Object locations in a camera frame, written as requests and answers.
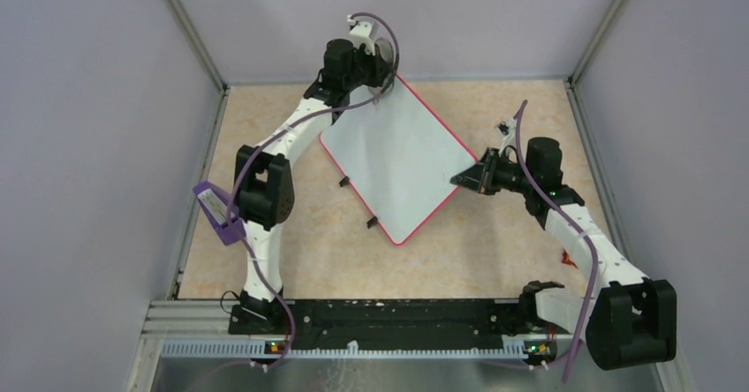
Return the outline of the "silver mesh eraser sponge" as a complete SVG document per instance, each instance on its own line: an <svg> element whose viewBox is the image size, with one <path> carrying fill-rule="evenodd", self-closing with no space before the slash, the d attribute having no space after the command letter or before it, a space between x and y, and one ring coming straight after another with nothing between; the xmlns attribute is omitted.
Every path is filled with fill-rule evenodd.
<svg viewBox="0 0 749 392"><path fill-rule="evenodd" d="M381 86L370 89L372 95L377 96L376 100L378 101L380 96L388 93L390 83L392 82L392 79L394 77L393 72L395 68L395 50L392 42L384 37L377 38L374 41L374 44L379 51L380 57L385 63L386 74Z"/></svg>

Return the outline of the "pink-framed whiteboard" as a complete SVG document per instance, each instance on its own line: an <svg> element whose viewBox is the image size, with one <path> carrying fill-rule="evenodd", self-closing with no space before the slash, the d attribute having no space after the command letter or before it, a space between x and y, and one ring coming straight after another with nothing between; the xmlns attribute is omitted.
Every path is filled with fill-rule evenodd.
<svg viewBox="0 0 749 392"><path fill-rule="evenodd" d="M453 196L451 178L478 160L402 77L377 102L347 110L319 141L394 245Z"/></svg>

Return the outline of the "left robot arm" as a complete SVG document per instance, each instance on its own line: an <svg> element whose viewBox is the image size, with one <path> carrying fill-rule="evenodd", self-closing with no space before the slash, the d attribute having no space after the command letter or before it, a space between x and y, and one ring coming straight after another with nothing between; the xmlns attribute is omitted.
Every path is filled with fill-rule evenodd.
<svg viewBox="0 0 749 392"><path fill-rule="evenodd" d="M372 48L355 44L352 39L329 41L323 67L298 107L263 142L238 150L231 203L243 222L248 252L239 303L262 333L278 330L284 318L278 305L283 289L280 242L284 222L295 203L293 164L343 112L367 105L386 93L398 64L399 48L392 40L377 39ZM355 104L351 93L362 86L369 87L371 95Z"/></svg>

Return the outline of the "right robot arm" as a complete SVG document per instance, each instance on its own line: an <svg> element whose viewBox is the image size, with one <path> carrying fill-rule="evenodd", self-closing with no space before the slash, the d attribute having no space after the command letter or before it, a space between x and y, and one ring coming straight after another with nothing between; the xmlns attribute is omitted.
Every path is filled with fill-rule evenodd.
<svg viewBox="0 0 749 392"><path fill-rule="evenodd" d="M518 308L520 325L541 332L554 324L584 343L603 370L671 361L677 353L677 292L635 267L597 226L582 197L563 181L557 140L528 141L514 162L504 149L488 148L451 183L482 195L523 196L527 212L586 276L581 296L558 283L529 283Z"/></svg>

